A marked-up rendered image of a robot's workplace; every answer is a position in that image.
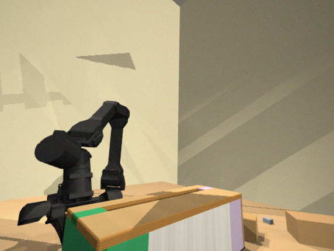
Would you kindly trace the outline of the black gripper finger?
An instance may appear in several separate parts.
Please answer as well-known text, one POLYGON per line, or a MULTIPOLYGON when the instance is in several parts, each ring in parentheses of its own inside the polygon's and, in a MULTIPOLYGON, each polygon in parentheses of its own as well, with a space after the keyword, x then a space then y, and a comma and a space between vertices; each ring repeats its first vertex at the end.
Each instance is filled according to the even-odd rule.
POLYGON ((57 215, 57 216, 53 216, 50 219, 48 219, 47 221, 45 221, 45 224, 51 224, 55 228, 55 230, 57 231, 58 236, 60 238, 61 244, 63 243, 64 227, 65 227, 66 217, 67 217, 67 214, 57 215))

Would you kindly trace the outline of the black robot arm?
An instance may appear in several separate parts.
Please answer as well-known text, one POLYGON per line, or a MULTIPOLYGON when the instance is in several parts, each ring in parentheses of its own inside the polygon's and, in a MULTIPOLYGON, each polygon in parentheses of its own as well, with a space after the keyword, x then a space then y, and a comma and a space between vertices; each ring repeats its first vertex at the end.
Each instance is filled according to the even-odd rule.
POLYGON ((129 117, 130 111, 127 107, 119 102, 105 101, 95 114, 87 120, 76 123, 68 132, 54 130, 52 135, 45 137, 36 145, 34 155, 39 162, 63 169, 63 174, 77 169, 91 169, 92 156, 89 151, 81 147, 98 147, 104 137, 103 129, 109 123, 112 128, 109 161, 100 177, 100 189, 123 191, 126 182, 120 159, 123 128, 128 123, 129 117))

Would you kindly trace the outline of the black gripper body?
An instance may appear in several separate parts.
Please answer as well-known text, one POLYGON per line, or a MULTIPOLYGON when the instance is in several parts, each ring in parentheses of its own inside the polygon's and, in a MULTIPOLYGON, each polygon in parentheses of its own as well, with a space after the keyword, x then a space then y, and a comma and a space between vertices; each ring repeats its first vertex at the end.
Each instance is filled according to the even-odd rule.
POLYGON ((63 174, 62 203, 51 204, 50 200, 27 203, 18 216, 18 226, 40 221, 44 216, 47 220, 53 216, 66 214, 67 209, 80 205, 101 203, 123 198, 120 190, 106 191, 94 196, 90 169, 77 169, 63 174))

